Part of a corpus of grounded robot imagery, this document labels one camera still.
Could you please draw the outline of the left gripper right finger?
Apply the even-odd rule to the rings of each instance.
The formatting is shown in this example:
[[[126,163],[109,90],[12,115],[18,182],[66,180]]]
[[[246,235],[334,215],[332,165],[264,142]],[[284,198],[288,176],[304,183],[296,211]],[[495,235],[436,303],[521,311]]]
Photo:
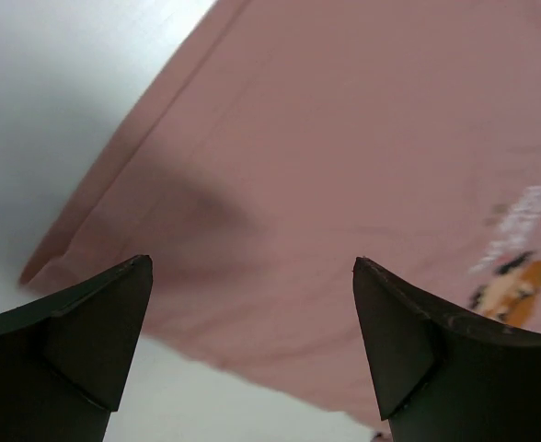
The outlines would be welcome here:
[[[358,258],[353,294],[396,442],[541,441],[541,333],[472,313]]]

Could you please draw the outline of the pink t shirt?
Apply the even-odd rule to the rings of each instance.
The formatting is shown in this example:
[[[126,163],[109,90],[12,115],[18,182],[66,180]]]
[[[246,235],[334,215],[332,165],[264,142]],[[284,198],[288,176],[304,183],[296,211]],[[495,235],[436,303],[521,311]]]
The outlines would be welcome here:
[[[541,332],[541,1],[219,1],[24,268],[138,255],[184,355],[377,430],[367,257]]]

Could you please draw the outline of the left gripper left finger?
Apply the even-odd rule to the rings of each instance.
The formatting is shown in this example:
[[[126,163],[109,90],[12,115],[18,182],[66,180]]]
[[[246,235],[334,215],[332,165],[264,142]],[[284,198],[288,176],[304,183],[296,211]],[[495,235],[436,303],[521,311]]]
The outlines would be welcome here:
[[[140,255],[0,313],[0,442],[103,440],[152,285]]]

